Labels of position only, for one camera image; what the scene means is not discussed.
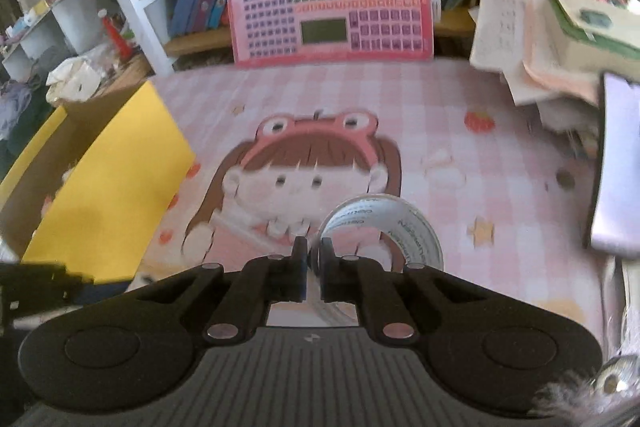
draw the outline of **yellow paper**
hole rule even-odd
[[[23,257],[95,282],[132,279],[194,153],[151,83],[89,147]]]

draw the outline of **cartoon girl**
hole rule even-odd
[[[338,204],[366,193],[400,195],[398,147],[374,135],[378,119],[363,110],[334,117],[272,116],[254,141],[223,160],[188,224],[182,254],[195,265],[242,269],[254,257],[288,255],[298,235],[312,237]],[[399,270],[404,258],[388,238],[351,237],[359,255]]]

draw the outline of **clear tape roll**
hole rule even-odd
[[[333,232],[344,227],[378,229],[398,246],[405,263],[422,263],[444,269],[442,248],[435,231],[420,210],[401,198],[389,194],[367,194],[340,204],[320,226],[313,251],[317,251],[322,238],[331,237]],[[338,304],[321,301],[320,285],[314,275],[310,275],[307,288],[308,302],[329,325],[357,325],[357,319]]]

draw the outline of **cartoon eye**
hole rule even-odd
[[[364,129],[369,125],[369,117],[361,112],[354,112],[344,117],[342,126],[350,131]]]
[[[267,136],[273,136],[274,134],[280,134],[287,128],[287,120],[285,118],[274,118],[268,121],[262,127],[262,133]]]

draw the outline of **cardboard box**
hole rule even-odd
[[[63,263],[98,283],[132,279],[193,159],[149,82],[65,104],[0,184],[0,233],[24,263]]]

